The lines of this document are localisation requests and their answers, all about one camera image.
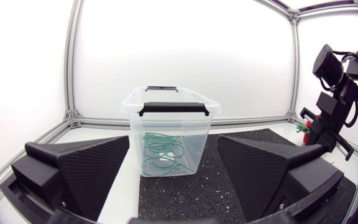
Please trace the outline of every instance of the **black textured triangular block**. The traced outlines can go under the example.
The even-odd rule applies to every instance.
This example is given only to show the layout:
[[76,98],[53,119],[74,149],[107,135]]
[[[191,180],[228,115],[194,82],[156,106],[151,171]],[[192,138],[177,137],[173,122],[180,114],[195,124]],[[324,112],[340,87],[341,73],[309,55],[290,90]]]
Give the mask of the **black textured triangular block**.
[[[65,208],[94,221],[99,217],[128,148],[128,136],[25,145],[27,156],[60,171],[65,186],[61,199]],[[15,167],[14,171],[17,178],[19,172],[29,172]]]
[[264,214],[289,169],[326,152],[320,145],[288,146],[225,136],[219,137],[218,150],[247,221]]

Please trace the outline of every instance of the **black cable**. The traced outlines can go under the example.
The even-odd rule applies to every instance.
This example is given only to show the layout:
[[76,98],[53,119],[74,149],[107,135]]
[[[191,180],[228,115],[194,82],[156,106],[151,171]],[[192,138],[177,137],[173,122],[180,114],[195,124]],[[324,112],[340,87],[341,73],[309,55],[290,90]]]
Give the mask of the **black cable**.
[[342,60],[344,60],[344,59],[347,58],[347,57],[354,57],[355,59],[358,60],[358,55],[357,55],[357,54],[354,54],[354,53],[345,54],[345,56],[342,57]]
[[338,55],[345,55],[345,54],[348,54],[348,53],[351,53],[351,52],[337,52],[337,51],[333,50],[333,53],[338,54]]
[[319,79],[320,79],[320,83],[321,83],[321,86],[323,87],[323,89],[325,89],[326,91],[331,91],[330,88],[328,88],[328,87],[326,87],[326,85],[324,85],[323,79],[321,77]]
[[337,55],[344,55],[342,60],[344,60],[348,56],[352,56],[358,60],[358,55],[353,52],[337,52],[337,51],[333,50],[333,53],[337,54]]
[[353,124],[356,122],[357,116],[358,116],[358,102],[355,101],[354,103],[356,104],[356,111],[354,112],[354,117],[353,117],[353,119],[352,119],[351,122],[349,122],[349,123],[346,123],[346,122],[345,122],[345,126],[348,127],[348,128],[350,128],[351,126],[353,126]]

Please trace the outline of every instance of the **black bin handle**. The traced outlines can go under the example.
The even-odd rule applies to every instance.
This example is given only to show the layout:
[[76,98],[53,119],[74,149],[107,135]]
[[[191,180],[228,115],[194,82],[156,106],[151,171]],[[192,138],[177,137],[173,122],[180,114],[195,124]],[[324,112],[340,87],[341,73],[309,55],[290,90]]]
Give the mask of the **black bin handle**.
[[175,86],[148,86],[145,91],[147,90],[175,90],[177,93],[179,92]]
[[174,103],[174,102],[149,102],[144,103],[143,109],[139,111],[139,116],[144,113],[189,113],[203,112],[205,116],[209,116],[209,111],[205,108],[204,103]]

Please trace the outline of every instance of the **aluminum frame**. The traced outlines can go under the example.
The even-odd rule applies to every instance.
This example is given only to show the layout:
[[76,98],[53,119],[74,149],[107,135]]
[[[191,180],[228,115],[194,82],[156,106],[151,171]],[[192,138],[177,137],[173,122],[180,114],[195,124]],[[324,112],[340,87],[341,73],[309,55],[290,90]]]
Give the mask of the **aluminum frame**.
[[[293,86],[291,92],[291,100],[288,113],[285,116],[273,116],[267,118],[250,118],[250,119],[222,119],[214,120],[211,124],[211,129],[221,128],[236,128],[244,126],[256,126],[264,124],[274,123],[305,123],[304,120],[297,117],[295,113],[296,100],[298,95],[298,83],[299,83],[299,36],[298,36],[298,23],[301,19],[322,16],[334,13],[346,13],[346,12],[358,12],[358,4],[354,1],[334,1],[324,4],[318,4],[315,6],[308,6],[301,9],[292,9],[279,0],[259,0],[268,7],[277,11],[288,18],[291,23],[293,45],[294,45],[294,74],[293,74]],[[123,119],[103,119],[103,118],[86,118],[82,117],[76,110],[75,105],[75,90],[74,90],[74,57],[75,57],[75,39],[76,29],[78,27],[78,21],[80,19],[80,12],[83,5],[83,0],[74,0],[73,7],[71,9],[71,15],[67,30],[67,39],[65,46],[65,61],[64,61],[64,88],[65,88],[65,104],[66,113],[63,122],[56,125],[50,131],[35,140],[38,143],[53,144],[64,134],[69,132],[73,128],[104,128],[104,129],[129,129],[129,121]],[[358,147],[354,144],[355,152],[358,154]],[[0,169],[0,184],[6,180],[11,174],[11,163],[19,159],[24,155],[24,150],[14,156],[2,169]],[[353,199],[352,205],[346,215],[346,219],[349,214],[355,209],[355,202],[358,200],[358,184],[357,193]]]

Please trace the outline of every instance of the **green object on mat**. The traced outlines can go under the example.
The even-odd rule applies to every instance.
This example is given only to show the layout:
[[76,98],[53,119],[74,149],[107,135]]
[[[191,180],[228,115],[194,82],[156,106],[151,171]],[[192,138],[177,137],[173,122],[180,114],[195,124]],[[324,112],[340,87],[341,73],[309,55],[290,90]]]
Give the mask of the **green object on mat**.
[[296,126],[296,128],[298,129],[298,133],[299,132],[301,132],[301,131],[303,131],[305,134],[309,134],[310,133],[310,130],[309,130],[309,128],[307,128],[305,125],[303,125],[303,124],[298,124],[297,126]]

